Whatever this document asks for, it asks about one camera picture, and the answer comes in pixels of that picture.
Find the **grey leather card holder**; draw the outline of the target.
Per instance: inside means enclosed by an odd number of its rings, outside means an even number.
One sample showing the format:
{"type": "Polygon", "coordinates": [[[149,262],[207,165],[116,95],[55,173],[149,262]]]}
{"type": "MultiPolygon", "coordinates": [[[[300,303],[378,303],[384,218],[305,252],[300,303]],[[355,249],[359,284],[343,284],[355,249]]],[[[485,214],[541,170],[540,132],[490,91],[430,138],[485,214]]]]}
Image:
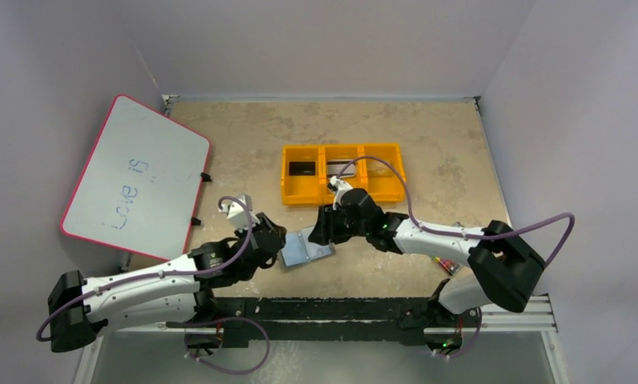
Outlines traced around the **grey leather card holder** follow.
{"type": "Polygon", "coordinates": [[[280,252],[283,268],[295,269],[335,254],[332,244],[321,246],[309,241],[313,229],[310,226],[286,234],[286,245],[280,252]]]}

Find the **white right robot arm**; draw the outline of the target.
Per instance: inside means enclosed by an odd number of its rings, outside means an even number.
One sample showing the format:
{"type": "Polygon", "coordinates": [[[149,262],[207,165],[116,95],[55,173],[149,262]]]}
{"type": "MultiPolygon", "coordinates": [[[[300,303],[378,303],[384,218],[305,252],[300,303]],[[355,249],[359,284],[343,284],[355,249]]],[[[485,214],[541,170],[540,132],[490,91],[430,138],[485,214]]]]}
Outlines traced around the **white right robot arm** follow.
{"type": "Polygon", "coordinates": [[[428,313],[441,326],[484,305],[521,313],[545,269],[545,261],[510,227],[493,220],[486,227],[461,228],[414,222],[409,214],[385,212],[363,189],[321,206],[310,242],[338,245],[363,237],[382,252],[422,254],[464,265],[470,274],[440,283],[428,313]]]}

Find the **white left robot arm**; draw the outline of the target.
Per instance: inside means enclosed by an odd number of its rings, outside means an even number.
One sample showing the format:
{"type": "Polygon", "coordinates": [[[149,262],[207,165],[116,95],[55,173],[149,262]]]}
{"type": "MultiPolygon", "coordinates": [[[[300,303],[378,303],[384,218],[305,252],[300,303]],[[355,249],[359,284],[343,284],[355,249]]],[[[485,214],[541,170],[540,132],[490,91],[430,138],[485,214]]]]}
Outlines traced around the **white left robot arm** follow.
{"type": "Polygon", "coordinates": [[[37,340],[54,353],[83,348],[96,338],[155,322],[215,322],[212,291],[252,279],[271,268],[286,244],[287,229],[265,214],[254,216],[250,232],[206,242],[176,259],[142,270],[85,278],[78,270],[62,274],[47,299],[49,316],[37,340]]]}

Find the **beige gold card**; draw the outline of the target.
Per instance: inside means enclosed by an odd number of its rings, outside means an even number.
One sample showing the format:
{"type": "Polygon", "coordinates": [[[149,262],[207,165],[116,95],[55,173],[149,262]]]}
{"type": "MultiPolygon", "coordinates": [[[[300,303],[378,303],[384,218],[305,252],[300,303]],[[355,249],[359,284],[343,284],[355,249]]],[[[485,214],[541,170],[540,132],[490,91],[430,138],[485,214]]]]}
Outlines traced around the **beige gold card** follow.
{"type": "Polygon", "coordinates": [[[386,178],[394,175],[389,166],[374,159],[366,160],[366,169],[369,178],[386,178]]]}

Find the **black card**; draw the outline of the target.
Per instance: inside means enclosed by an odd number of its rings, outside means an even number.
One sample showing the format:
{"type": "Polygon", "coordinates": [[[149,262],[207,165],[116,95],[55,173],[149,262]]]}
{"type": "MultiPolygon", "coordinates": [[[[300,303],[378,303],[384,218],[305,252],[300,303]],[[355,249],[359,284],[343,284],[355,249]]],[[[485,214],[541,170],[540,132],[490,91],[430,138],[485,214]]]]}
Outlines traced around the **black card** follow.
{"type": "Polygon", "coordinates": [[[291,177],[315,176],[316,164],[311,161],[296,161],[287,164],[287,173],[291,177]]]}

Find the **yellow right bin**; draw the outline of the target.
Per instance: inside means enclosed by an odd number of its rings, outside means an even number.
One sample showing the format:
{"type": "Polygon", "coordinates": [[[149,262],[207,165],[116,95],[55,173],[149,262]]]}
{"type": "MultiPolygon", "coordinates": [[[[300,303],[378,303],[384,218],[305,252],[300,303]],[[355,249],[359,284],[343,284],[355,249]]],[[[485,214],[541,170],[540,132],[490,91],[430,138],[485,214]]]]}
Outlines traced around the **yellow right bin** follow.
{"type": "Polygon", "coordinates": [[[366,166],[367,186],[365,190],[378,203],[403,202],[404,188],[390,167],[372,158],[387,162],[406,180],[403,161],[398,143],[367,143],[363,145],[363,154],[370,158],[360,160],[366,166]]]}

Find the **yellow bin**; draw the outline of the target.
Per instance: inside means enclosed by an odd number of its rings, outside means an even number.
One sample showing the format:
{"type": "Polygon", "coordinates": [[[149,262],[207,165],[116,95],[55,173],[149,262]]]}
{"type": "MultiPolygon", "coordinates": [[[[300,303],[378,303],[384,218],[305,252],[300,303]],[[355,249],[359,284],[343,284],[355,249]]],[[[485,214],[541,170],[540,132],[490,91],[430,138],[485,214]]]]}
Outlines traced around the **yellow bin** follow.
{"type": "MultiPolygon", "coordinates": [[[[359,156],[357,146],[334,145],[325,146],[325,163],[323,170],[325,171],[326,181],[323,186],[323,204],[333,203],[334,194],[327,188],[330,178],[337,176],[338,172],[345,167],[351,160],[359,156]]],[[[362,162],[350,164],[340,177],[345,182],[350,183],[354,188],[365,188],[366,182],[363,178],[362,162]]]]}
{"type": "Polygon", "coordinates": [[[282,149],[281,201],[285,206],[315,206],[319,191],[319,148],[284,146],[282,149]]]}
{"type": "Polygon", "coordinates": [[[366,166],[367,186],[365,190],[378,203],[403,202],[404,188],[390,167],[372,158],[387,162],[406,180],[403,161],[398,143],[367,143],[363,145],[363,154],[370,158],[360,160],[366,166]]]}

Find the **yellow middle bin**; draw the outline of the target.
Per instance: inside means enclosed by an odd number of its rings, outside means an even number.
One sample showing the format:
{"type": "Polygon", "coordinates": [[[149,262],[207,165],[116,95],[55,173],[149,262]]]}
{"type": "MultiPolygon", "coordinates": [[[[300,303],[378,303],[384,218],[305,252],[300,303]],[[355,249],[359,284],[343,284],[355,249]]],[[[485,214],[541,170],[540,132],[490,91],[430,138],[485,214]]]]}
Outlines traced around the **yellow middle bin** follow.
{"type": "MultiPolygon", "coordinates": [[[[334,145],[325,146],[325,163],[323,170],[325,171],[326,181],[323,186],[323,204],[333,203],[334,194],[327,188],[330,178],[337,176],[338,172],[345,167],[351,160],[359,156],[357,146],[334,145]]],[[[363,178],[362,162],[350,164],[340,177],[345,182],[350,183],[354,188],[365,188],[366,182],[363,178]]]]}

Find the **yellow left bin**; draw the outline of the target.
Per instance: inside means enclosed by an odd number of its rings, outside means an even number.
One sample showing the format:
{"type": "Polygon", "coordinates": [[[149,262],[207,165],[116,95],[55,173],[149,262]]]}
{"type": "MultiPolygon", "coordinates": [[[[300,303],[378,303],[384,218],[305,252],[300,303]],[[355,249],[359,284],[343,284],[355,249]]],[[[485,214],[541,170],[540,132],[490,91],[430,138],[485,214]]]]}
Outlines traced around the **yellow left bin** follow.
{"type": "Polygon", "coordinates": [[[319,148],[284,146],[282,149],[281,201],[285,206],[315,206],[319,191],[319,148]]]}

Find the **coloured marker pack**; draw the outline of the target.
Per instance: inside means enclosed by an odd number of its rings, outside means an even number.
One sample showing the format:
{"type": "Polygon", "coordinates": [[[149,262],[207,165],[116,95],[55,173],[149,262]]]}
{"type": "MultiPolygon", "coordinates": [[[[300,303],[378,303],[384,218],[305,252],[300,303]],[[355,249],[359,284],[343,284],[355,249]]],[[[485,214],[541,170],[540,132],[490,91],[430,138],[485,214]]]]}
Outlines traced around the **coloured marker pack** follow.
{"type": "Polygon", "coordinates": [[[462,268],[461,264],[445,258],[433,258],[433,260],[448,276],[455,275],[462,268]]]}

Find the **pink framed whiteboard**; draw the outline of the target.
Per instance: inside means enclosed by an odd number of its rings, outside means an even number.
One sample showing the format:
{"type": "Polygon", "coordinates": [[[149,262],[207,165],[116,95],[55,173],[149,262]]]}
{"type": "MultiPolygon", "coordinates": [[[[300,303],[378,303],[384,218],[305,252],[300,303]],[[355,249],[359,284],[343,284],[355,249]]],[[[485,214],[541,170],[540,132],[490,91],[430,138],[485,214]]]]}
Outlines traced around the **pink framed whiteboard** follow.
{"type": "Polygon", "coordinates": [[[119,94],[94,142],[60,230],[162,260],[183,254],[210,140],[119,94]]]}

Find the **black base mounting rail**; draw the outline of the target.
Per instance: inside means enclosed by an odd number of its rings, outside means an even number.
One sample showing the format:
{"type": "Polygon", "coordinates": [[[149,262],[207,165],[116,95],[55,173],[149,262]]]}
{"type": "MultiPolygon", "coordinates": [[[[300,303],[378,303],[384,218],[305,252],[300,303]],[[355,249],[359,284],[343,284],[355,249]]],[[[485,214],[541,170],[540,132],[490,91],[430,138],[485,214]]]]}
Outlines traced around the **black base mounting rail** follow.
{"type": "Polygon", "coordinates": [[[206,305],[169,328],[210,328],[223,334],[225,347],[253,340],[307,342],[397,342],[432,350],[457,350],[463,332],[480,324],[473,308],[452,314],[431,297],[253,298],[208,294],[206,305]]]}

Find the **aluminium frame rail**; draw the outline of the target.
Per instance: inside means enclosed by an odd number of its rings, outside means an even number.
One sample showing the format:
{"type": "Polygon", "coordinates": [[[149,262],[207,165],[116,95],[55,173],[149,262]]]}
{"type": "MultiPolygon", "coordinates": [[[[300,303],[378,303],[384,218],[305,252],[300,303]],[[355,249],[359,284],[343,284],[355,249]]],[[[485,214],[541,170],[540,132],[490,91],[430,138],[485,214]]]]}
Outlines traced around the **aluminium frame rail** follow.
{"type": "Polygon", "coordinates": [[[77,383],[565,383],[556,319],[548,296],[522,313],[482,308],[480,327],[463,332],[462,354],[445,358],[397,342],[253,340],[213,347],[199,359],[186,341],[215,339],[210,328],[136,326],[82,352],[77,383]]]}

